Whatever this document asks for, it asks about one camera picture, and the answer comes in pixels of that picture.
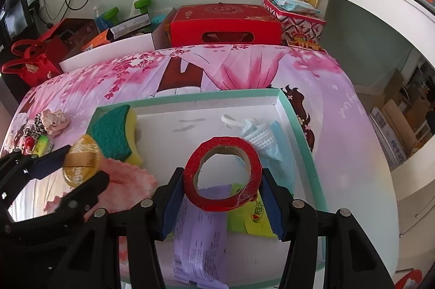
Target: white shelf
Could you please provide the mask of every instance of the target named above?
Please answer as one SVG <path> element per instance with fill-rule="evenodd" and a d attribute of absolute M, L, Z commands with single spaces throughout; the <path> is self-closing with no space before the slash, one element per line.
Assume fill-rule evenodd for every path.
<path fill-rule="evenodd" d="M 406 38 L 435 67 L 435 16 L 414 0 L 348 0 L 369 11 Z M 349 24 L 357 18 L 349 18 Z M 435 180 L 435 138 L 392 173 L 397 200 Z"/>

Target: blue face mask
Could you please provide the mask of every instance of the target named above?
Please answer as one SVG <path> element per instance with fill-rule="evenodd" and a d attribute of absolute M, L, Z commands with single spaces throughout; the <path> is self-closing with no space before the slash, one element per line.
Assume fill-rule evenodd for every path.
<path fill-rule="evenodd" d="M 293 193 L 294 156 L 281 125 L 277 121 L 270 126 L 258 125 L 253 119 L 240 122 L 228 115 L 223 115 L 221 119 L 229 126 L 241 128 L 240 137 L 255 148 L 262 166 L 269 169 L 277 185 Z"/>

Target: tablecloth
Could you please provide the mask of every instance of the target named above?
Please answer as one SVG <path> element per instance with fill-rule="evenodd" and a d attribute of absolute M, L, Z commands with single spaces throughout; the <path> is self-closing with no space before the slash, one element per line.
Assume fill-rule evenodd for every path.
<path fill-rule="evenodd" d="M 169 94 L 279 88 L 289 98 L 312 150 L 329 211 L 351 209 L 390 274 L 399 254 L 397 204 L 389 168 L 353 85 L 325 52 L 269 45 L 210 44 L 145 52 L 57 76 L 32 88 L 14 115 L 4 150 L 44 109 L 62 110 L 70 126 L 55 148 L 73 144 L 95 108 Z M 32 180 L 12 205 L 15 220 L 43 214 L 68 191 L 60 171 Z"/>

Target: white tray with green edge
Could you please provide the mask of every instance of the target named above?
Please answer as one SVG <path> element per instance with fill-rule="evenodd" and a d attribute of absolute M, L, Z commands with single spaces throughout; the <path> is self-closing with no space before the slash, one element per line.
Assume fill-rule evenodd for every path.
<path fill-rule="evenodd" d="M 221 121 L 223 114 L 236 120 L 253 117 L 261 123 L 278 121 L 288 137 L 295 162 L 294 198 L 326 211 L 326 201 L 302 127 L 286 95 L 278 89 L 213 91 L 173 95 L 101 106 L 88 126 L 108 111 L 129 104 L 137 115 L 136 146 L 143 168 L 159 185 L 166 185 L 177 167 L 204 141 L 216 136 L 238 137 L 238 128 Z M 214 155 L 199 174 L 198 187 L 246 183 L 247 171 L 234 155 Z M 228 233 L 225 283 L 232 289 L 269 288 L 279 284 L 289 243 L 277 239 Z M 169 289 L 189 287 L 173 277 L 173 241 L 156 241 L 165 284 Z M 319 241 L 317 270 L 324 267 L 325 242 Z"/>

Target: red handbag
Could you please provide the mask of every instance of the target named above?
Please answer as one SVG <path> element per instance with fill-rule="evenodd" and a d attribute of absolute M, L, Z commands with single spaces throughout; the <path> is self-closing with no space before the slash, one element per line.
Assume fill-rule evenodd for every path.
<path fill-rule="evenodd" d="M 19 46 L 29 45 L 24 51 Z M 11 52 L 21 58 L 6 62 L 2 66 L 2 73 L 17 74 L 29 86 L 36 87 L 44 81 L 62 74 L 59 62 L 68 54 L 69 50 L 58 37 L 54 36 L 49 42 L 38 40 L 20 40 L 11 47 Z"/>

